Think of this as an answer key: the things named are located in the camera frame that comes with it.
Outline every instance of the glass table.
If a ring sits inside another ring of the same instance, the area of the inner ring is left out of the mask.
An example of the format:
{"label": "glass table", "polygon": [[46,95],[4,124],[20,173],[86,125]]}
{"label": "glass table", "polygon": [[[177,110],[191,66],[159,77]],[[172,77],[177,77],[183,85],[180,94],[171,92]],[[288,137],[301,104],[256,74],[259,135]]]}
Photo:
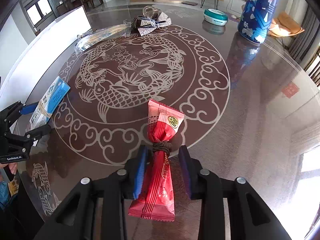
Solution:
{"label": "glass table", "polygon": [[[98,9],[88,19],[92,28],[117,25],[144,6]],[[185,192],[181,144],[219,177],[245,177],[291,238],[303,239],[320,202],[318,88],[280,44],[245,40],[231,17],[216,26],[202,11],[154,6],[171,26],[143,37],[132,32],[80,55],[72,45],[33,89],[27,103],[39,100],[57,75],[71,87],[52,115],[50,135],[19,163],[35,208],[46,220],[81,178],[106,177],[149,144],[147,102],[154,98],[186,116],[170,157],[175,221],[127,216],[129,239],[197,239],[201,202]],[[19,119],[16,133],[24,134],[29,119]]]}

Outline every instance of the red snack package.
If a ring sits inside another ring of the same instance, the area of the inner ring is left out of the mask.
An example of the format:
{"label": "red snack package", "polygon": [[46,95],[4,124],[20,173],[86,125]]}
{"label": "red snack package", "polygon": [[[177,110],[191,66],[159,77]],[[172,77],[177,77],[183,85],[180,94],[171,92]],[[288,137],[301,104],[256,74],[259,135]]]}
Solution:
{"label": "red snack package", "polygon": [[[157,101],[148,103],[148,137],[151,142],[169,141],[178,131],[184,114]],[[132,201],[129,215],[174,221],[174,199],[170,165],[164,151],[156,151],[147,167],[142,192]]]}

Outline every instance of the red sign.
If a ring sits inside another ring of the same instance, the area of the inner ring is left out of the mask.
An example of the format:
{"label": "red sign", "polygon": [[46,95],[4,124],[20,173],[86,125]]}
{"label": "red sign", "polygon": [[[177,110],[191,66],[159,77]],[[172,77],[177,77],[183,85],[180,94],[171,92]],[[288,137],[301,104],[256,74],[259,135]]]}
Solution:
{"label": "red sign", "polygon": [[292,96],[294,96],[296,93],[299,92],[299,88],[295,83],[290,82],[289,85],[287,85],[285,88],[281,90],[281,92],[284,93],[284,95],[287,98],[291,98]]}

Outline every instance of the silver rhinestone bow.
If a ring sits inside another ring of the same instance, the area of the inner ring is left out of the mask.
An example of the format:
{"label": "silver rhinestone bow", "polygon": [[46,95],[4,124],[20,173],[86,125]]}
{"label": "silver rhinestone bow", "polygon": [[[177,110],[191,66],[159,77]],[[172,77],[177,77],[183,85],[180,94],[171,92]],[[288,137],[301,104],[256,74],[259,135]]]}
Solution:
{"label": "silver rhinestone bow", "polygon": [[155,23],[155,21],[149,21],[149,20],[141,20],[141,24],[140,26],[146,26],[146,25],[150,25],[150,28],[138,28],[138,31],[140,33],[141,36],[146,35],[148,33],[153,32],[156,28],[160,28],[160,27],[166,27],[171,25],[171,18],[168,18],[168,16],[162,12],[158,19],[157,22],[162,22],[165,21],[164,23]]}

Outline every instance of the finger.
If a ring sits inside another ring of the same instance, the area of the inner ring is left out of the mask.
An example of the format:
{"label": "finger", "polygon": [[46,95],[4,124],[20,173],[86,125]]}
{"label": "finger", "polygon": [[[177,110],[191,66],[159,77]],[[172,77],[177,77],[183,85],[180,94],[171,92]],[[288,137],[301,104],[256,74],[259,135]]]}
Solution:
{"label": "finger", "polygon": [[5,166],[7,166],[8,164],[6,163],[6,164],[2,164],[2,163],[0,163],[0,169],[1,168],[4,168]]}
{"label": "finger", "polygon": [[9,169],[12,174],[16,174],[18,168],[18,163],[10,163],[9,164]]}

